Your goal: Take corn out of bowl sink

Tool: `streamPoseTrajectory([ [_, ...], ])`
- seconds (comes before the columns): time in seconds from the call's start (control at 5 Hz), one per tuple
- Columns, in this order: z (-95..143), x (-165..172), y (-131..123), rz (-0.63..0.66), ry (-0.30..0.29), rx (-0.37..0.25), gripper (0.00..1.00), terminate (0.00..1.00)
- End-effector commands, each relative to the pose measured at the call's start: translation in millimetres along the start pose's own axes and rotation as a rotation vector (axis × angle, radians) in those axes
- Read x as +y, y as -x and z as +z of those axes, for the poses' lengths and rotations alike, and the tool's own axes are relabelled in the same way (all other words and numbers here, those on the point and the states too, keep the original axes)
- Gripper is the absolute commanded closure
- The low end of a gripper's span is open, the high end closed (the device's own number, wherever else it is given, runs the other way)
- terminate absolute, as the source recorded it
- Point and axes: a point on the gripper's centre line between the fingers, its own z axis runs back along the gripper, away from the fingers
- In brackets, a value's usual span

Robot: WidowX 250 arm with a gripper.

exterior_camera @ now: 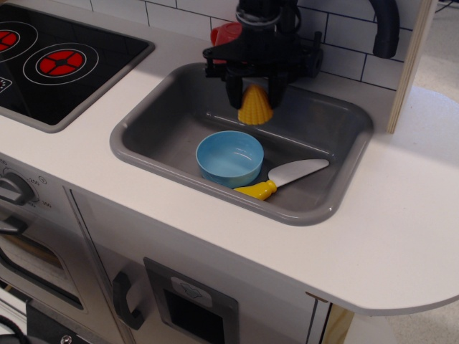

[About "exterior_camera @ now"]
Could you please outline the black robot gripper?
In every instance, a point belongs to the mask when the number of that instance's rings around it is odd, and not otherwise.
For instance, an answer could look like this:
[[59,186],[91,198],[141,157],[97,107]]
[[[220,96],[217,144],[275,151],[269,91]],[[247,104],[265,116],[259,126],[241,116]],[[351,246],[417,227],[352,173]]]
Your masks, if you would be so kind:
[[[230,105],[242,106],[242,77],[269,77],[268,100],[272,108],[282,102],[288,80],[312,76],[312,48],[301,44],[298,36],[301,25],[276,24],[271,28],[248,28],[242,25],[241,35],[219,47],[206,48],[203,56],[207,60],[207,73],[212,77],[226,74],[226,91]],[[225,57],[224,48],[234,47],[232,56]],[[214,64],[213,59],[226,59],[226,64]]]

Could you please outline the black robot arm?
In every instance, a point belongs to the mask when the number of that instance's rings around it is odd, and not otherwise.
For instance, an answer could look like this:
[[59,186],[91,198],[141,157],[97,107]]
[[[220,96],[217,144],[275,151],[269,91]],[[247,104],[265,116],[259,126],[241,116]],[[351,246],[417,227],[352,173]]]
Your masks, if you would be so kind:
[[301,13],[297,1],[240,1],[236,19],[242,25],[238,38],[203,51],[207,77],[226,84],[232,107],[242,107],[243,80],[268,80],[272,108],[281,103],[289,83],[315,77],[320,70],[320,44],[301,44]]

